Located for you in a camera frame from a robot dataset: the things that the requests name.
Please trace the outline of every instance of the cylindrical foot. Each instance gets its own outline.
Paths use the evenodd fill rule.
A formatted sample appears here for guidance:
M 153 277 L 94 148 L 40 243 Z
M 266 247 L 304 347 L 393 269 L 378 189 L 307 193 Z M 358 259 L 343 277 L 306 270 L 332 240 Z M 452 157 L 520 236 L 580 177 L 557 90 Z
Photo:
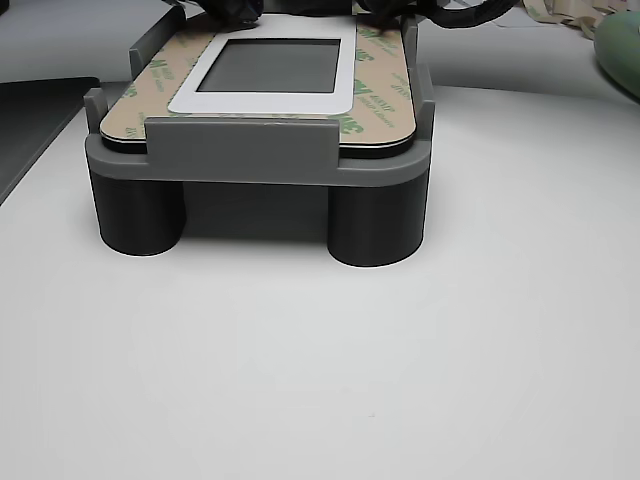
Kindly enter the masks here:
M 100 236 L 127 255 L 156 255 L 182 235 L 186 213 L 181 182 L 115 180 L 91 170 Z
M 329 252 L 358 267 L 399 262 L 422 243 L 429 171 L 389 187 L 329 189 Z

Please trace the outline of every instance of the white table surface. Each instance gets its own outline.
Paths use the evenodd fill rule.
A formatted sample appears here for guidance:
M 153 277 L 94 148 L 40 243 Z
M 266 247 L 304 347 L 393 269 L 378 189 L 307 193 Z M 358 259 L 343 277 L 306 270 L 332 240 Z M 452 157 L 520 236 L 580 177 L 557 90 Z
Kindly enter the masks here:
M 11 0 L 0 17 L 0 83 L 129 80 L 129 47 L 168 10 L 161 0 Z
M 602 73 L 593 41 L 564 25 L 506 28 L 487 23 L 448 30 L 425 20 L 419 41 L 435 85 L 635 103 Z
M 321 189 L 109 250 L 79 115 L 0 208 L 0 478 L 640 478 L 640 109 L 436 93 L 426 239 L 378 269 Z

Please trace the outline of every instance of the gray screen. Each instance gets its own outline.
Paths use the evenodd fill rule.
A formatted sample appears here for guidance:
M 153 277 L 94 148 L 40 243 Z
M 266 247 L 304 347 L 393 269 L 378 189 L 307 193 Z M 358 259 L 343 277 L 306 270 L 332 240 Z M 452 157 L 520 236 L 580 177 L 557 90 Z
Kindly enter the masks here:
M 340 40 L 231 40 L 199 92 L 332 93 Z

